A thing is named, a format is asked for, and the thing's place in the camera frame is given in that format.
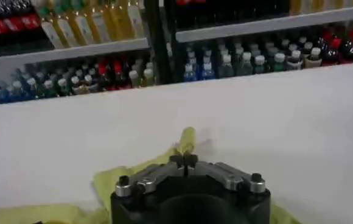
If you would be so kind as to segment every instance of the bottle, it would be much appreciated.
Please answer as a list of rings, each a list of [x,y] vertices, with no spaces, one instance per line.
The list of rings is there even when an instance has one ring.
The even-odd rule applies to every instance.
[[[59,79],[58,84],[60,87],[60,96],[70,96],[71,95],[71,91],[69,89],[69,86],[67,84],[66,79]]]
[[[108,8],[104,3],[105,0],[90,0],[91,16],[96,25],[101,43],[107,43],[117,39]]]
[[[87,14],[82,0],[72,0],[73,17],[85,44],[100,43],[99,34],[92,17]]]
[[[315,68],[320,67],[323,59],[320,57],[321,49],[314,47],[310,55],[305,58],[305,68]]]
[[[273,71],[274,72],[281,72],[285,71],[285,54],[283,53],[276,53],[274,56],[274,66],[273,66]]]
[[[251,53],[244,52],[243,53],[243,66],[242,66],[242,75],[252,75],[253,67],[251,64]]]
[[[212,69],[212,63],[205,63],[202,70],[202,80],[215,79],[214,71]]]
[[[258,55],[255,57],[255,74],[262,74],[265,72],[264,62],[265,58],[263,55]]]
[[[79,33],[75,33],[74,31],[74,29],[76,29],[76,31],[80,32],[78,26],[75,23],[71,22],[65,12],[65,8],[59,2],[55,3],[55,13],[57,14],[57,24],[59,25],[60,30],[63,32],[63,35],[67,40],[68,46],[77,47],[80,45],[84,45],[83,37]]]
[[[287,59],[287,70],[301,70],[302,59],[301,51],[295,50],[292,55]]]
[[[224,55],[223,56],[223,64],[221,67],[218,69],[218,77],[220,79],[223,78],[228,78],[228,77],[233,77],[233,68],[231,64],[231,56],[230,55]]]
[[[44,98],[44,91],[37,86],[36,80],[34,78],[28,79],[27,83],[30,86],[30,95],[34,99]]]
[[[54,83],[51,80],[45,81],[44,86],[45,86],[45,96],[47,98],[53,98],[53,97],[59,96],[59,94],[54,88]]]

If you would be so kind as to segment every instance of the dark bottle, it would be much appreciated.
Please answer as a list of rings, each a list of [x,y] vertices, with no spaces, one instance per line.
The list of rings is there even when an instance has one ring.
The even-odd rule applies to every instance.
[[[321,63],[322,66],[330,66],[330,65],[337,65],[339,62],[339,51],[338,48],[340,46],[341,40],[336,38],[333,39],[329,48],[323,51],[323,62]]]

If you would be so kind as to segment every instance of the blue bottle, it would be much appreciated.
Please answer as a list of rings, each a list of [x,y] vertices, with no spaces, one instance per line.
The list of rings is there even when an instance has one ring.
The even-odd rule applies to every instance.
[[[187,64],[184,68],[185,68],[185,72],[183,75],[183,80],[185,82],[197,81],[197,76],[196,76],[196,73],[193,71],[193,66],[190,64]]]
[[[212,69],[212,63],[209,62],[203,65],[202,79],[203,80],[215,79],[214,71]]]

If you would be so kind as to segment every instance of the plastic bottle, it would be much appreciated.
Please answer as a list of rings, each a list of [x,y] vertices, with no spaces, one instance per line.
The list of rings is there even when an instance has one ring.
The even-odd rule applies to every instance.
[[[230,55],[224,55],[223,56],[223,64],[221,67],[218,69],[218,77],[220,79],[223,78],[228,78],[228,77],[233,77],[233,68],[231,64],[231,56]]]
[[[274,72],[281,72],[285,71],[285,54],[283,53],[276,53],[274,56]]]
[[[305,68],[315,68],[315,67],[320,67],[321,62],[323,59],[320,57],[321,49],[318,47],[314,47],[308,55],[307,58],[305,58]]]
[[[255,74],[262,74],[265,72],[265,58],[263,55],[255,57]]]
[[[85,44],[100,43],[99,34],[92,17],[87,14],[82,0],[72,0],[74,19]]]
[[[242,65],[242,72],[241,75],[252,75],[253,73],[253,66],[251,64],[251,53],[244,52],[243,53],[243,65]]]
[[[101,43],[116,40],[115,27],[110,18],[109,8],[105,5],[105,0],[90,0],[91,17],[97,28]]]
[[[302,58],[301,51],[295,50],[292,55],[287,59],[287,70],[301,70]]]
[[[136,38],[145,37],[140,9],[139,9],[139,2],[137,0],[129,0],[128,14],[129,14],[132,28],[135,32],[135,37]]]

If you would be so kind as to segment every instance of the white shelf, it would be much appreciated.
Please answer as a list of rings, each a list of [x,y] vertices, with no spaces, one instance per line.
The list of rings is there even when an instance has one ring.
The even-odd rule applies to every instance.
[[[180,43],[198,40],[209,40],[249,33],[260,33],[301,26],[312,26],[324,23],[346,21],[350,19],[353,19],[353,7],[298,16],[288,16],[262,21],[254,21],[250,23],[182,31],[176,33],[176,40]]]
[[[94,44],[82,47],[56,49],[52,51],[41,51],[29,54],[18,54],[0,57],[0,66],[5,64],[21,65],[25,63],[36,63],[66,58],[85,57],[113,52],[133,51],[149,48],[146,38],[135,40],[116,41],[104,44]]]

